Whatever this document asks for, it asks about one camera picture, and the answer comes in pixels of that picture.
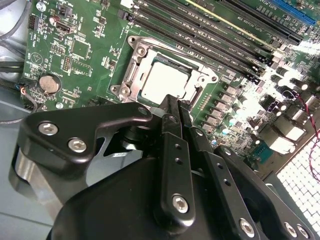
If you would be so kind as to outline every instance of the capacitor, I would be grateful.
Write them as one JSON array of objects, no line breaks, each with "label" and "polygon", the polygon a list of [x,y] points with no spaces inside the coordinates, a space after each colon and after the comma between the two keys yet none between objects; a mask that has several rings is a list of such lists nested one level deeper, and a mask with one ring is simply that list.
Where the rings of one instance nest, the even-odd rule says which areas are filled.
[{"label": "capacitor", "polygon": [[280,111],[285,111],[287,109],[287,106],[283,102],[279,102],[277,107],[280,109]]},{"label": "capacitor", "polygon": [[45,94],[55,94],[60,91],[62,83],[58,76],[47,73],[39,79],[40,88]]},{"label": "capacitor", "polygon": [[225,124],[222,124],[219,129],[223,135],[227,135],[229,133],[229,129]]},{"label": "capacitor", "polygon": [[227,122],[228,122],[228,124],[229,124],[229,126],[231,127],[231,126],[234,126],[235,124],[236,124],[236,122],[237,122],[237,120],[234,118],[234,116],[232,116],[231,114],[228,114],[227,116],[226,116],[226,120],[227,120]]},{"label": "capacitor", "polygon": [[272,81],[273,81],[274,83],[276,83],[279,87],[285,86],[286,83],[287,83],[287,81],[286,81],[284,78],[282,78],[282,77],[280,77],[280,76],[277,76],[277,75],[273,75],[273,76],[271,77],[271,79],[272,79]]},{"label": "capacitor", "polygon": [[245,96],[242,96],[239,98],[239,101],[242,105],[247,105],[249,103],[249,100],[245,97]]},{"label": "capacitor", "polygon": [[299,81],[298,79],[296,78],[292,78],[290,80],[291,83],[293,83],[294,85],[296,85],[298,88],[300,88],[301,90],[307,90],[307,88],[309,87],[308,84],[306,84],[305,82],[303,81]]},{"label": "capacitor", "polygon": [[51,16],[49,17],[49,23],[52,26],[56,26],[56,23],[59,22],[61,20],[61,18],[59,16]]},{"label": "capacitor", "polygon": [[239,106],[239,105],[234,105],[233,106],[233,111],[237,114],[237,115],[241,115],[243,113],[243,109]]},{"label": "capacitor", "polygon": [[255,123],[255,121],[250,120],[249,124],[254,130],[258,130],[259,129],[259,126],[258,126],[258,124]]},{"label": "capacitor", "polygon": [[255,134],[251,133],[250,137],[255,145],[258,145],[261,143],[260,139]]},{"label": "capacitor", "polygon": [[273,109],[272,113],[275,114],[277,117],[279,117],[282,114],[282,112],[278,108]]},{"label": "capacitor", "polygon": [[215,146],[215,145],[217,145],[217,139],[216,139],[216,137],[211,137],[210,138],[210,144],[212,145],[212,146]]},{"label": "capacitor", "polygon": [[47,10],[47,6],[43,1],[38,1],[35,5],[36,9],[38,9],[40,12],[45,12]]}]

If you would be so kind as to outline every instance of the green circuit board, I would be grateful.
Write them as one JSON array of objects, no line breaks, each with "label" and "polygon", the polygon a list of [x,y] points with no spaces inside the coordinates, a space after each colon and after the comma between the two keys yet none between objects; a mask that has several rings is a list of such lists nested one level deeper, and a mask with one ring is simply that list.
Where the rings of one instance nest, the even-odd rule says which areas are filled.
[{"label": "green circuit board", "polygon": [[[317,1],[286,2],[315,21],[319,19]],[[28,91],[42,104],[42,111],[56,110],[57,104],[59,108],[69,109],[121,103],[112,93],[111,86],[122,84],[132,57],[134,50],[128,44],[128,37],[149,37],[179,49],[195,61],[207,63],[217,75],[218,81],[208,84],[190,108],[195,126],[203,127],[226,86],[235,89],[231,102],[227,104],[230,108],[222,110],[219,122],[207,131],[207,135],[216,139],[217,144],[226,144],[240,155],[247,156],[256,149],[248,132],[248,121],[261,121],[262,129],[277,118],[261,105],[266,95],[282,98],[277,85],[271,80],[277,68],[290,68],[297,79],[307,83],[316,82],[319,76],[318,23],[301,21],[272,4],[271,0],[242,0],[242,3],[256,10],[255,14],[259,12],[266,19],[272,19],[292,31],[288,37],[291,42],[278,38],[261,24],[255,24],[254,18],[242,17],[238,9],[223,1],[43,0],[42,3],[45,4],[44,11],[39,11],[37,1],[32,3],[23,72],[29,81]],[[173,13],[183,13],[193,23],[207,19],[212,24],[204,25],[214,29],[216,38],[192,28],[188,22],[180,21],[183,15]],[[252,56],[268,59],[270,65]],[[262,69],[258,76],[256,68]],[[39,79],[46,74],[59,79],[59,91],[44,93]],[[250,105],[243,107],[242,114],[235,114],[232,105],[241,106],[240,97],[246,97]],[[157,106],[141,94],[138,101],[150,107]],[[236,124],[228,124],[226,117],[230,115],[236,119]],[[228,127],[228,134],[223,134],[223,124]]]}]

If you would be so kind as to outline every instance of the cable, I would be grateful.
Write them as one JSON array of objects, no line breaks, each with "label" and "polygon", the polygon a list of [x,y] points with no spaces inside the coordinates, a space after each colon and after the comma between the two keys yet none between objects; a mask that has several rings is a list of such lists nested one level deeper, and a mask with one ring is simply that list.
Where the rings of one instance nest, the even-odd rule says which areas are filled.
[{"label": "cable", "polygon": [[[23,96],[25,96],[32,104],[33,104],[33,109],[31,111],[31,114],[33,114],[34,112],[37,111],[38,109],[38,104],[36,103],[36,101],[26,92],[26,88],[25,87],[20,87],[20,92]],[[9,125],[9,124],[16,124],[21,122],[23,118],[18,118],[18,119],[14,119],[14,120],[9,120],[9,121],[0,121],[0,125]]]},{"label": "cable", "polygon": [[3,34],[0,36],[0,42],[10,38],[13,34],[15,34],[15,32],[18,30],[18,28],[21,26],[21,24],[23,23],[25,17],[29,14],[29,10],[31,8],[31,2],[30,1],[27,1],[25,6],[24,6],[24,9],[23,9],[23,12],[20,16],[20,18],[18,19],[18,21],[16,22],[16,24],[14,25],[14,27],[8,31],[7,33]]},{"label": "cable", "polygon": [[0,41],[0,46],[9,50],[11,53],[13,53],[14,55],[16,55],[17,57],[19,57],[21,59],[25,59],[25,57],[26,57],[26,55],[23,51],[21,51],[18,47],[13,46],[7,40]]},{"label": "cable", "polygon": [[303,106],[305,107],[305,112],[309,115],[309,119],[310,119],[310,122],[311,122],[311,125],[312,125],[312,128],[314,129],[314,134],[315,134],[315,137],[316,137],[316,140],[314,142],[314,145],[312,146],[311,150],[310,150],[310,153],[309,153],[309,168],[310,168],[310,171],[311,171],[311,174],[313,176],[313,178],[318,182],[320,183],[320,179],[319,179],[319,176],[320,176],[320,173],[314,169],[313,165],[312,165],[312,154],[315,150],[315,148],[317,147],[317,144],[320,142],[320,137],[319,137],[319,132],[320,132],[320,129],[317,130],[317,127],[316,127],[316,122],[313,118],[313,116],[311,115],[310,113],[310,110],[309,110],[309,107],[308,105],[305,103],[305,101],[298,95],[297,98],[300,100],[300,102],[303,104]]},{"label": "cable", "polygon": [[1,0],[0,1],[0,10],[8,7],[10,4],[13,4],[17,0]]}]

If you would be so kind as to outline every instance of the mounting hole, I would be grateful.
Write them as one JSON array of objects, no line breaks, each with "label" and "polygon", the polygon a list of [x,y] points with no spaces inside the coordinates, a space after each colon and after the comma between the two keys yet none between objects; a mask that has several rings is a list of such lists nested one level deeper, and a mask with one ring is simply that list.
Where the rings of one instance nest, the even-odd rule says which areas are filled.
[{"label": "mounting hole", "polygon": [[216,165],[218,166],[218,168],[224,169],[224,166],[222,166],[220,163],[217,163]]},{"label": "mounting hole", "polygon": [[174,116],[169,116],[169,119],[174,122],[175,124],[178,122],[177,119]]},{"label": "mounting hole", "polygon": [[184,164],[179,157],[176,157],[176,158],[175,158],[175,162],[176,162],[177,164],[179,164],[179,165]]},{"label": "mounting hole", "polygon": [[228,187],[231,187],[231,183],[227,180],[227,179],[223,179],[225,185],[227,185]]},{"label": "mounting hole", "polygon": [[181,148],[181,146],[179,145],[179,144],[175,144],[174,145],[174,147],[176,148],[176,149],[179,149],[179,150],[181,150],[182,148]]},{"label": "mounting hole", "polygon": [[145,109],[145,108],[143,108],[143,107],[138,107],[138,110],[139,110],[139,112],[140,113],[142,113],[143,115],[148,115],[148,112],[147,112],[147,110]]}]

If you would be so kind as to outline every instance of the ram slot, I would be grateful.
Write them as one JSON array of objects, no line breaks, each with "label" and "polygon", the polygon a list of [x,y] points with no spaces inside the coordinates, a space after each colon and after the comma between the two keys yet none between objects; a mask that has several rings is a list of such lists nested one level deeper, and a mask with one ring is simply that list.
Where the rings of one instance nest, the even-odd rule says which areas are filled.
[{"label": "ram slot", "polygon": [[258,72],[258,70],[261,68],[259,65],[256,65],[252,63],[250,60],[247,60],[241,50],[236,49],[234,47],[233,49],[229,49],[228,51],[227,49],[223,49],[222,47],[220,47],[221,42],[226,44],[224,40],[221,39],[221,42],[219,42],[217,39],[215,39],[216,41],[213,41],[212,39],[214,39],[214,37],[208,32],[207,32],[208,34],[207,37],[202,36],[197,32],[198,27],[193,24],[188,23],[189,27],[193,28],[192,30],[191,28],[188,28],[186,26],[187,24],[186,22],[184,22],[184,25],[181,25],[172,19],[165,18],[162,15],[156,13],[155,11],[152,11],[150,9],[143,8],[143,7],[140,8],[139,13],[142,14],[144,17],[147,17],[147,18],[151,17],[158,21],[161,21],[163,24],[183,32],[184,34],[188,35],[188,37],[190,38],[195,37],[195,40],[199,42],[202,46],[206,46],[206,47],[210,47],[218,50],[219,54],[228,56],[230,59],[232,59],[234,62],[237,62],[239,65],[243,64],[243,66],[245,66],[248,70],[256,70]]},{"label": "ram slot", "polygon": [[257,79],[257,77],[244,69],[241,69],[239,66],[236,66],[232,64],[230,61],[227,61],[219,56],[216,56],[215,54],[212,54],[211,52],[206,51],[200,46],[197,46],[190,41],[186,40],[185,38],[174,34],[156,24],[151,23],[150,21],[146,20],[145,18],[136,16],[134,22],[138,24],[139,26],[149,29],[155,33],[158,33],[162,36],[165,36],[167,38],[170,38],[174,42],[177,43],[177,45],[182,46],[185,49],[189,49],[190,52],[194,52],[195,54],[198,54],[199,56],[202,56],[203,58],[208,58],[213,62],[217,62],[221,64],[224,68],[233,70],[234,72],[238,73],[241,75],[243,78],[246,78],[250,80],[251,82],[254,82],[258,84],[260,81]]},{"label": "ram slot", "polygon": [[240,0],[219,0],[216,3],[230,9],[236,14],[239,14],[244,19],[260,26],[286,43],[297,46],[304,39],[299,34],[291,31],[273,19],[268,18],[261,12],[249,7]]},{"label": "ram slot", "polygon": [[220,22],[213,21],[211,18],[206,17],[204,15],[200,15],[194,9],[191,9],[180,2],[175,0],[167,0],[168,2],[176,5],[178,8],[174,8],[172,5],[168,5],[163,1],[158,0],[144,0],[147,4],[152,5],[163,12],[168,12],[175,17],[179,17],[184,19],[184,21],[188,21],[195,25],[200,25],[201,29],[207,31],[208,33],[223,39],[224,41],[228,42],[229,44],[242,49],[247,54],[254,56],[254,59],[261,63],[268,64],[268,58],[261,54],[261,52],[265,52],[269,54],[270,52],[263,48],[260,45],[257,45],[255,42],[252,42],[241,35],[237,34],[236,32],[232,31],[231,29],[227,28],[226,26],[222,25]]}]

